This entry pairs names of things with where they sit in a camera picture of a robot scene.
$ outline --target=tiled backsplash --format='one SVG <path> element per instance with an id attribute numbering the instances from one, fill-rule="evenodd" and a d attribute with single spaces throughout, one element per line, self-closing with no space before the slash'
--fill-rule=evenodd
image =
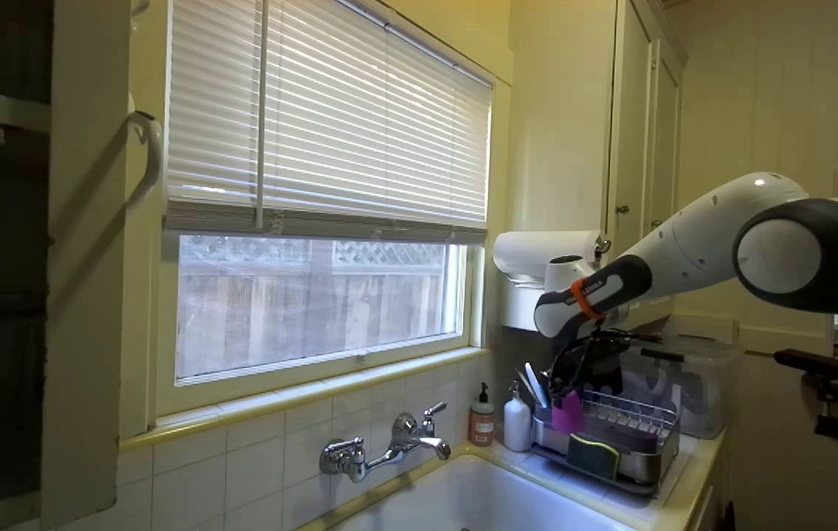
<path id="1" fill-rule="evenodd" d="M 160 444 L 123 450 L 117 505 L 68 531 L 290 531 L 306 520 L 433 461 L 415 449 L 399 465 L 372 469 L 362 484 L 322 475 L 319 450 L 334 437 L 362 437 L 367 456 L 387 450 L 393 415 L 448 402 L 437 431 L 467 441 L 467 412 L 479 379 L 493 379 L 493 357 L 389 378 L 302 406 L 197 431 Z"/>

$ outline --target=soap bottle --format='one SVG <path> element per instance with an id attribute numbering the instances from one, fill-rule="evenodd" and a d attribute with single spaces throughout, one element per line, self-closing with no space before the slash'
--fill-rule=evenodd
<path id="1" fill-rule="evenodd" d="M 514 387 L 514 394 L 505 404 L 505 449 L 532 449 L 532 406 L 520 397 L 520 387 Z"/>
<path id="2" fill-rule="evenodd" d="M 482 379 L 479 397 L 470 410 L 470 440 L 476 444 L 489 444 L 495 440 L 495 412 L 487 397 L 487 384 Z"/>

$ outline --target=kitchen sink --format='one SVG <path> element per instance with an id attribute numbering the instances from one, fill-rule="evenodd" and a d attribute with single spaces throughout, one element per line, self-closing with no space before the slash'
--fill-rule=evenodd
<path id="1" fill-rule="evenodd" d="M 626 525 L 476 453 L 406 481 L 338 531 L 622 531 Z"/>

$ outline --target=dish rack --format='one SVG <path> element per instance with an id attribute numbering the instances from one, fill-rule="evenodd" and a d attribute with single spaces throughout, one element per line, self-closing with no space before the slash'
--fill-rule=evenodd
<path id="1" fill-rule="evenodd" d="M 676 406 L 589 390 L 579 397 L 585 415 L 579 431 L 564 434 L 547 418 L 533 418 L 538 453 L 622 493 L 656 494 L 678 453 Z"/>

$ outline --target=horizontal blinds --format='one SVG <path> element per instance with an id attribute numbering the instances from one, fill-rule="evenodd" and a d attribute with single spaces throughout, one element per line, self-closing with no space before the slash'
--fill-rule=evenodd
<path id="1" fill-rule="evenodd" d="M 175 6 L 178 226 L 223 230 L 260 201 L 269 232 L 483 232 L 489 83 L 337 0 L 269 0 L 263 25 L 244 0 Z"/>
<path id="2" fill-rule="evenodd" d="M 175 0 L 167 46 L 167 198 L 254 205 L 263 108 L 263 9 Z"/>
<path id="3" fill-rule="evenodd" d="M 487 225 L 487 83 L 331 0 L 272 0 L 266 52 L 266 210 Z"/>

